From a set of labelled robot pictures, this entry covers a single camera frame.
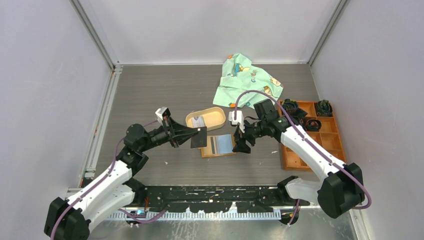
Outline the black credit card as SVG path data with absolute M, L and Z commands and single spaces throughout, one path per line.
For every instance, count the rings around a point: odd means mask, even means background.
M 197 132 L 190 138 L 191 149 L 201 149 L 207 146 L 208 131 L 207 127 L 196 128 Z

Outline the orange leather card holder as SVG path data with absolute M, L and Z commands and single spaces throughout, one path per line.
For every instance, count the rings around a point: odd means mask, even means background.
M 235 155 L 235 145 L 234 136 L 231 134 L 207 135 L 206 146 L 199 149 L 202 158 L 222 157 Z

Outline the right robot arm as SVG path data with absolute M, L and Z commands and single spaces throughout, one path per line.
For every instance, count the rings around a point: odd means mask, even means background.
M 228 121 L 236 128 L 233 152 L 249 154 L 258 138 L 268 136 L 297 154 L 318 178 L 308 181 L 291 176 L 283 180 L 277 192 L 281 204 L 288 206 L 295 200 L 315 203 L 336 219 L 370 200 L 357 164 L 346 164 L 325 150 L 287 112 L 279 114 L 271 99 L 256 103 L 254 109 L 258 116 L 254 123 L 249 123 L 241 110 L 228 114 Z

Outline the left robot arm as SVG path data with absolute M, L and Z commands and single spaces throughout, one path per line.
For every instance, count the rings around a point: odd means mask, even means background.
M 145 152 L 170 143 L 174 148 L 192 137 L 207 137 L 207 127 L 191 128 L 170 116 L 160 118 L 161 126 L 147 131 L 132 124 L 121 139 L 122 150 L 116 150 L 111 165 L 95 180 L 74 195 L 54 199 L 48 209 L 44 233 L 52 240 L 86 240 L 91 231 L 106 217 L 127 205 L 146 203 L 144 184 L 134 179 L 147 163 Z

